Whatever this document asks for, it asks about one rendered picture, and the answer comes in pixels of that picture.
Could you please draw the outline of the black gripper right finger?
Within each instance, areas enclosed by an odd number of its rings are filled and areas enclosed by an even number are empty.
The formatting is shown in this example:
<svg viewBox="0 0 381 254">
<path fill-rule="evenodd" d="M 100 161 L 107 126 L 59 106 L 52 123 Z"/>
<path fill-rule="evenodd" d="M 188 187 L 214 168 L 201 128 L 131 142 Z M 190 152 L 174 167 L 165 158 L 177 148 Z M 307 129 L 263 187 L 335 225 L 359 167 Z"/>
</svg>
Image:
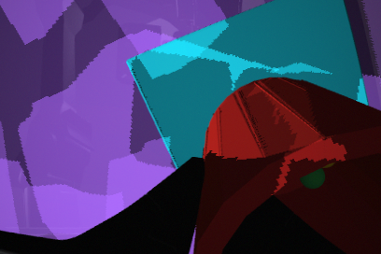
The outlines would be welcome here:
<svg viewBox="0 0 381 254">
<path fill-rule="evenodd" d="M 346 254 L 273 194 L 243 220 L 221 254 Z"/>
</svg>

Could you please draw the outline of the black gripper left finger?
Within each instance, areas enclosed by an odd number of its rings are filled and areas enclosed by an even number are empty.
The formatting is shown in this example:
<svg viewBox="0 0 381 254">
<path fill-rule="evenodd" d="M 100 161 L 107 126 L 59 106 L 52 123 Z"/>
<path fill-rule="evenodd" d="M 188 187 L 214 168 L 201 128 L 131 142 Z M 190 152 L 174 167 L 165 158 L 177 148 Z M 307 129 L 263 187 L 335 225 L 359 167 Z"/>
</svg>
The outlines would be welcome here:
<svg viewBox="0 0 381 254">
<path fill-rule="evenodd" d="M 71 239 L 0 231 L 0 254 L 190 254 L 205 159 L 191 157 L 145 196 Z"/>
</svg>

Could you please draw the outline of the green ball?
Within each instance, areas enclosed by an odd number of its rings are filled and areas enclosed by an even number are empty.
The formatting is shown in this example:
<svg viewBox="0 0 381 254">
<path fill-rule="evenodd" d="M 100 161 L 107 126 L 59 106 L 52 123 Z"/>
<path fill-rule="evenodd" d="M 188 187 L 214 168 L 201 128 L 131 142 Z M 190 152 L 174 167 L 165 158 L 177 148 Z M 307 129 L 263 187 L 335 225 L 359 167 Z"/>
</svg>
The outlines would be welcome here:
<svg viewBox="0 0 381 254">
<path fill-rule="evenodd" d="M 324 183 L 325 179 L 325 171 L 321 168 L 311 172 L 311 174 L 307 174 L 303 177 L 300 177 L 300 181 L 302 181 L 303 185 L 306 186 L 307 189 L 316 190 L 318 187 Z"/>
</svg>

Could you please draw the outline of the red cup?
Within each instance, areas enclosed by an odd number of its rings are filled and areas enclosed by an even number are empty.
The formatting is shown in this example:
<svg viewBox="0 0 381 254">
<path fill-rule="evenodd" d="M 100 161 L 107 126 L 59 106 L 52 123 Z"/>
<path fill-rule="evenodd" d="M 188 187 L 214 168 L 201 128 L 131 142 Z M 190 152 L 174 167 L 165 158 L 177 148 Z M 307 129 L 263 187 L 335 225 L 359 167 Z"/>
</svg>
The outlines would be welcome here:
<svg viewBox="0 0 381 254">
<path fill-rule="evenodd" d="M 223 253 L 272 194 L 346 254 L 381 254 L 378 108 L 309 81 L 262 78 L 219 105 L 203 159 L 193 254 Z M 307 189 L 300 177 L 321 167 L 324 183 Z"/>
</svg>

